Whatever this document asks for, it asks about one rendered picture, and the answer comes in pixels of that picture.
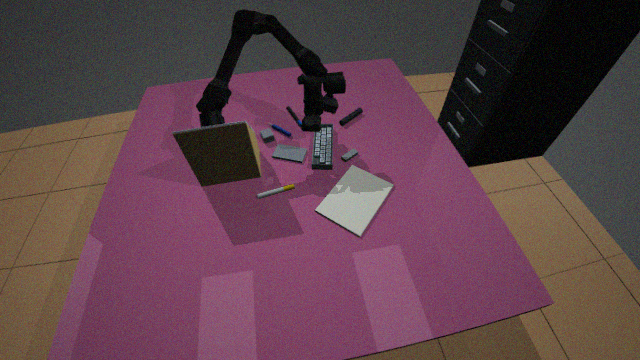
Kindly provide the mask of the blue stylus with grey tip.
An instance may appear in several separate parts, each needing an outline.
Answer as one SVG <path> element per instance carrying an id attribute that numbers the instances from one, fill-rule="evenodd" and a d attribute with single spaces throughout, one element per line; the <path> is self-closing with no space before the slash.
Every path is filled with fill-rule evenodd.
<path id="1" fill-rule="evenodd" d="M 279 126 L 277 126 L 277 125 L 275 125 L 275 124 L 268 124 L 268 125 L 271 125 L 271 127 L 272 127 L 272 128 L 274 128 L 275 130 L 277 130 L 277 131 L 279 131 L 279 132 L 281 132 L 281 133 L 285 134 L 285 135 L 286 135 L 286 136 L 288 136 L 288 137 L 290 137 L 290 136 L 291 136 L 291 133 L 290 133 L 290 132 L 288 132 L 288 131 L 284 130 L 283 128 L 281 128 L 281 127 L 279 127 Z"/>

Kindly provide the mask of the grey keyboard with white letter keys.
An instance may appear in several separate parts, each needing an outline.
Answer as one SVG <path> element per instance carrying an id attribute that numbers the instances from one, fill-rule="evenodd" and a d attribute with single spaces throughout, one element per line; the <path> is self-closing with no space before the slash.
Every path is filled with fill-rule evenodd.
<path id="1" fill-rule="evenodd" d="M 333 166 L 333 124 L 321 123 L 321 130 L 314 132 L 312 169 L 332 170 Z"/>

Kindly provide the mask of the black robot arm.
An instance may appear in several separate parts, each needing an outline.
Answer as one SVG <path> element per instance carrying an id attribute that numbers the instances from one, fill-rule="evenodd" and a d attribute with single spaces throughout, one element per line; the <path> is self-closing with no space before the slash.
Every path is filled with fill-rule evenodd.
<path id="1" fill-rule="evenodd" d="M 258 24 L 254 24 L 258 23 Z M 304 95 L 307 98 L 318 98 L 322 95 L 322 83 L 325 96 L 321 98 L 319 113 L 336 113 L 339 105 L 333 94 L 346 92 L 346 80 L 343 72 L 327 73 L 321 64 L 319 56 L 303 47 L 283 24 L 273 15 L 256 11 L 240 10 L 234 15 L 231 38 L 216 77 L 205 88 L 201 100 L 196 105 L 200 115 L 200 126 L 225 124 L 222 109 L 228 104 L 231 96 L 229 82 L 236 67 L 242 48 L 253 34 L 271 33 L 277 38 L 289 53 L 296 59 L 304 74 L 297 78 L 298 84 L 304 85 Z"/>

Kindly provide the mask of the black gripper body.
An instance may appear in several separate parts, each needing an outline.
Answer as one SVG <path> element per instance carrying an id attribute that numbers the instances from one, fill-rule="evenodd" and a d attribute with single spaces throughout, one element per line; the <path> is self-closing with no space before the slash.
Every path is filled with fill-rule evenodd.
<path id="1" fill-rule="evenodd" d="M 318 98 L 307 98 L 304 95 L 304 113 L 307 113 L 307 117 L 302 119 L 301 129 L 302 131 L 319 132 L 321 130 L 321 119 L 319 118 L 319 108 L 321 104 L 321 95 Z"/>

